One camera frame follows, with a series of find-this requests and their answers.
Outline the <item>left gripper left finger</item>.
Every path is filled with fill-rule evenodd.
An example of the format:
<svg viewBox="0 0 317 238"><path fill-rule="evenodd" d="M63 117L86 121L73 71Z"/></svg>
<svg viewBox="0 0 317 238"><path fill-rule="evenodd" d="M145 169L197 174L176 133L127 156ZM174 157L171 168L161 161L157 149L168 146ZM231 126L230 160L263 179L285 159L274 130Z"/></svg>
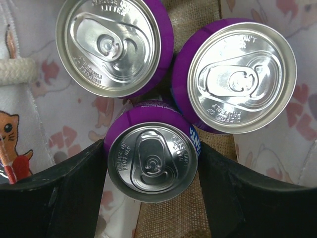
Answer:
<svg viewBox="0 0 317 238"><path fill-rule="evenodd" d="M101 139L42 172L0 186L2 238L92 238L106 178Z"/></svg>

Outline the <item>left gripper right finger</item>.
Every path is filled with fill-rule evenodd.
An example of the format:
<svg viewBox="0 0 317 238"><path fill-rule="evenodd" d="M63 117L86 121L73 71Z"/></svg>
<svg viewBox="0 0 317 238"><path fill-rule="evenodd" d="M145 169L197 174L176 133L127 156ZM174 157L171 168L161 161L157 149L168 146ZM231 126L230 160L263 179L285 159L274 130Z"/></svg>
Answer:
<svg viewBox="0 0 317 238"><path fill-rule="evenodd" d="M316 237L315 188L259 174L205 143L198 173L212 237Z"/></svg>

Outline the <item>brown canvas tote bag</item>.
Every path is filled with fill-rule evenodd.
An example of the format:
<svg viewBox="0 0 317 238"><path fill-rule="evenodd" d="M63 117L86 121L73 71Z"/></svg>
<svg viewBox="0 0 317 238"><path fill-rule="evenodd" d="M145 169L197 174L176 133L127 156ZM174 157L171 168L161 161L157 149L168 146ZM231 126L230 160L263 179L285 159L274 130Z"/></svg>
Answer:
<svg viewBox="0 0 317 238"><path fill-rule="evenodd" d="M165 5L181 44L208 20L251 17L279 30L298 62L294 95L278 119L246 135L200 132L208 146L259 174L317 189L317 3L308 0L167 0ZM0 56L31 57L32 84L1 88L0 109L20 117L18 152L29 148L35 173L81 152L101 118L96 96L75 85L62 68L54 44L60 0L3 0L0 3ZM126 198L104 182L99 237L212 238L199 176L189 191L171 202L147 205Z"/></svg>

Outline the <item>purple soda can front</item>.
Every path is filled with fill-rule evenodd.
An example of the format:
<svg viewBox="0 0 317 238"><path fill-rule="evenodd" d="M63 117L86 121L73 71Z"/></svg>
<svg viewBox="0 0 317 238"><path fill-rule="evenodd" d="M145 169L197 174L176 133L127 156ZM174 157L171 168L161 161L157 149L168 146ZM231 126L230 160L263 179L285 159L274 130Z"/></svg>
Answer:
<svg viewBox="0 0 317 238"><path fill-rule="evenodd" d="M157 96L123 112L109 128L104 148L113 184L132 199L157 203L191 185L201 141L170 101Z"/></svg>

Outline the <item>purple soda can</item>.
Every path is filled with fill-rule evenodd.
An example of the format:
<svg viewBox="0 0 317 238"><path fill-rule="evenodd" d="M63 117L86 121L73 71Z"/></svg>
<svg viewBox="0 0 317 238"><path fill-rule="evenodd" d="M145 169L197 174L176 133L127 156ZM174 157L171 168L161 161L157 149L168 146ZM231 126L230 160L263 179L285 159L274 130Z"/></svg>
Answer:
<svg viewBox="0 0 317 238"><path fill-rule="evenodd" d="M201 141L170 101L157 96L123 112L109 128L104 148L113 184L132 199L157 203L191 185Z"/></svg>
<svg viewBox="0 0 317 238"><path fill-rule="evenodd" d="M297 64L285 37L246 18L214 21L178 53L171 91L185 119L212 133L265 127L295 90Z"/></svg>
<svg viewBox="0 0 317 238"><path fill-rule="evenodd" d="M68 74L102 97L149 92L173 58L173 27L159 0L67 0L55 36Z"/></svg>

